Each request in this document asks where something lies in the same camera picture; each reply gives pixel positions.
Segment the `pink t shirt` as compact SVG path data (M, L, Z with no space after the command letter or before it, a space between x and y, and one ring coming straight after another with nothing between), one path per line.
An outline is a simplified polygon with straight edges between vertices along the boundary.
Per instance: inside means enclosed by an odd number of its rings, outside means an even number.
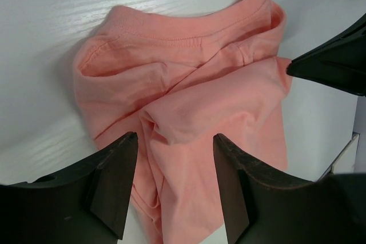
M150 243L200 243L222 226L216 134L287 168L285 24L272 0L194 18L116 6L76 55L75 97L96 146L138 135L131 202Z

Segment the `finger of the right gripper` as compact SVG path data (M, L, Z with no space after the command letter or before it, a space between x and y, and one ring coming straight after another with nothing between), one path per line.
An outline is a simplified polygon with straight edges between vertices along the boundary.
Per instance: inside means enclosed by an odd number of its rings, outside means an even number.
M365 96L365 16L339 35L297 57L287 74Z

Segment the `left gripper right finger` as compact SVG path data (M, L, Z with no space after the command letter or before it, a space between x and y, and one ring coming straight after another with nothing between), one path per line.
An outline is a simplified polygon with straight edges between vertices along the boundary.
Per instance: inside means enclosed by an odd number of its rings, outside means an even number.
M229 243L364 243L365 175L312 182L246 153L226 136L213 155Z

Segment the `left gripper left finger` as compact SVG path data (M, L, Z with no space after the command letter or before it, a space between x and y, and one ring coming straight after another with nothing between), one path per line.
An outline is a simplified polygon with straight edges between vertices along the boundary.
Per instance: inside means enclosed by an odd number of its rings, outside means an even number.
M1 186L2 243L117 243L124 236L138 137L32 183Z

